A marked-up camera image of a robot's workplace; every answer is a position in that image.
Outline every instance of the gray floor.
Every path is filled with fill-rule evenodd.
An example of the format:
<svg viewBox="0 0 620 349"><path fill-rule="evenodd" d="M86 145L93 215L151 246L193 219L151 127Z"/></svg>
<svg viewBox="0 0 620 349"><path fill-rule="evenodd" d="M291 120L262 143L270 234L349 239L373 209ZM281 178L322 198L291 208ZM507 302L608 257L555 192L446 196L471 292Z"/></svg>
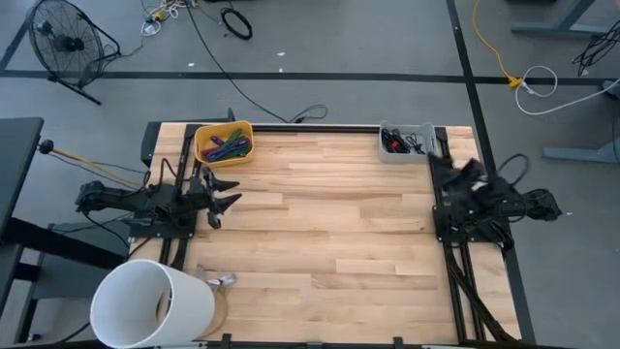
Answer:
<svg viewBox="0 0 620 349"><path fill-rule="evenodd" d="M116 37L124 51L140 44L140 1L75 3ZM551 20L569 1L555 6L482 0L480 29L502 52L507 69L520 75L532 65L547 65L560 77L573 78L571 59L586 42L570 38L517 36L517 20ZM29 1L0 2L0 47L13 38ZM252 22L255 38L225 38L224 28L197 16L214 54L233 72L462 74L444 1L253 0L235 2ZM473 0L457 0L463 34L476 76L499 77L494 55L474 34ZM205 10L217 15L221 5ZM584 24L610 25L620 17L613 0L600 0L583 17ZM277 53L286 52L284 56ZM618 77L620 49L588 69L588 77ZM24 39L9 65L13 70L41 70ZM160 34L144 41L135 56L115 62L112 71L216 72L193 32L187 14L165 22ZM239 86L266 107L289 117L316 103L329 107L328 123L474 125L464 84L397 81L243 80ZM97 107L44 79L0 79L0 117L41 116L44 138L58 147L100 161L139 168L140 142L146 122L223 116L232 107L239 118L273 121L245 101L224 80L100 79L87 86L104 103ZM561 86L546 100L523 96L524 106L540 111L593 93L596 87ZM620 323L620 236L614 229L620 201L617 165L542 159L548 145L598 147L611 138L613 115L620 106L592 99L549 117L521 113L503 85L478 85L480 102L496 163L523 152L532 161L519 188L546 187L570 213L555 223L523 221L512 226L526 296L541 344L609 348ZM508 168L513 175L518 169ZM40 225L78 222L73 200L79 186L93 179L55 159L36 156L15 215ZM112 217L101 212L97 218ZM17 292L12 307L19 309ZM54 340L86 319L88 299L46 301L33 330ZM9 316L0 322L0 340L10 337ZM84 333L81 337L92 336Z"/></svg>

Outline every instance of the wooden plank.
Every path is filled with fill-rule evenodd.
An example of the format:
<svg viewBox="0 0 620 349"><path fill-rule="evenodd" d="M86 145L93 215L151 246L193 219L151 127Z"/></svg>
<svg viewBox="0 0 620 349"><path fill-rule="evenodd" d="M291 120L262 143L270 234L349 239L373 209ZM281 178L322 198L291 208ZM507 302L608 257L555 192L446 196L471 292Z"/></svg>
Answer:
<svg viewBox="0 0 620 349"><path fill-rule="evenodd" d="M178 162L184 128L162 125L151 182L162 158ZM478 158L470 127L447 130L456 164ZM186 272L197 275L201 265L238 278L225 301L216 298L214 323L229 305L224 326L203 338L456 343L426 165L381 163L378 139L369 134L257 133L254 145L253 162L214 169L221 179L240 181L230 192L243 197L221 230L211 230L200 214L187 251ZM167 169L164 181L173 181ZM160 247L152 240L134 258L157 260ZM471 251L480 296L518 336L499 249L476 243ZM469 310L465 320L473 333Z"/></svg>

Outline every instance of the yellow basket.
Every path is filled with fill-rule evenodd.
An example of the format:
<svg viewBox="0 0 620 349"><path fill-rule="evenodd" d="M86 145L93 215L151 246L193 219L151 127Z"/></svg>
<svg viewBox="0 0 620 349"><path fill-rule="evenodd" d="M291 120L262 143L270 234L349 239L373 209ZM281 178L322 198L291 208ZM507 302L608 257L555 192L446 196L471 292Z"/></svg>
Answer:
<svg viewBox="0 0 620 349"><path fill-rule="evenodd" d="M211 136L216 136L222 141L226 141L234 131L241 129L241 136L247 137L252 143L252 149L245 157L237 157L228 160L208 162L202 157L202 151L216 147L217 144L211 140ZM254 134L252 133L252 124L247 121L235 121L217 125L202 126L196 130L194 135L194 156L196 159L209 168L217 168L230 165L238 165L250 162L254 159Z"/></svg>

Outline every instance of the black desk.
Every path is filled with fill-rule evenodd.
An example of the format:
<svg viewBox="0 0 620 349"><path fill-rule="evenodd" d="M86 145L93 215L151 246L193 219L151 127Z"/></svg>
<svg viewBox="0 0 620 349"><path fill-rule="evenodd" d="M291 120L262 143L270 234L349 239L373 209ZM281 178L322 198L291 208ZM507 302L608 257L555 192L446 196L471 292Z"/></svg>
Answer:
<svg viewBox="0 0 620 349"><path fill-rule="evenodd" d="M40 117L0 119L0 315L14 279L34 282L39 277L40 267L19 261L25 247L107 270L125 259L122 254L13 217L43 123ZM41 183L42 191L46 185Z"/></svg>

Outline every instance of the white bucket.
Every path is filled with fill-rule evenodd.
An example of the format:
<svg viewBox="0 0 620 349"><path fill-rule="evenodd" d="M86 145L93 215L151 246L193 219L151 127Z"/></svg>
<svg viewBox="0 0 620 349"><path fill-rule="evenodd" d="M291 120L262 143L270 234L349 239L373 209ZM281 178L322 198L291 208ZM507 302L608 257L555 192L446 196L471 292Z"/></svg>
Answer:
<svg viewBox="0 0 620 349"><path fill-rule="evenodd" d="M164 321L157 304L172 293ZM112 348L187 343L200 336L213 317L215 300L202 280L149 260L134 260L102 281L90 306L97 338Z"/></svg>

